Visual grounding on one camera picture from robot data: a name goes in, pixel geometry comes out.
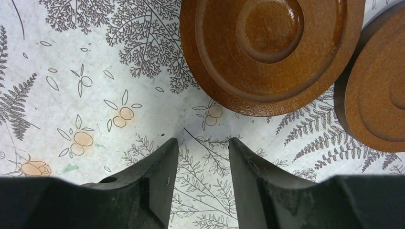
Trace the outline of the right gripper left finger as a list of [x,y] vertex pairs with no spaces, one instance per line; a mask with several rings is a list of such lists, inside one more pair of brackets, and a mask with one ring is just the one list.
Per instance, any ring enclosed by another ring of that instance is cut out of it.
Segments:
[[0,179],[3,229],[166,229],[179,144],[171,138],[98,183],[52,177]]

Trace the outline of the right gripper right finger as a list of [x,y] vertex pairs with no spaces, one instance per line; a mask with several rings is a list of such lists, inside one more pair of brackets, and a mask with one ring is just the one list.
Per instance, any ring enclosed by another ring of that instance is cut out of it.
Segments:
[[321,183],[297,177],[238,138],[229,157],[242,229],[402,229],[405,178],[338,175]]

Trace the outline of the brown wooden coaster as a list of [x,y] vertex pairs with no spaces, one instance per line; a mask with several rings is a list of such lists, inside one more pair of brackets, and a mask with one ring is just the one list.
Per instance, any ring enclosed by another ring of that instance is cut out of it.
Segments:
[[405,3],[400,1],[363,29],[334,85],[343,129],[383,152],[405,150]]
[[337,80],[364,8],[362,0],[184,0],[181,45],[193,77],[220,105],[283,115]]

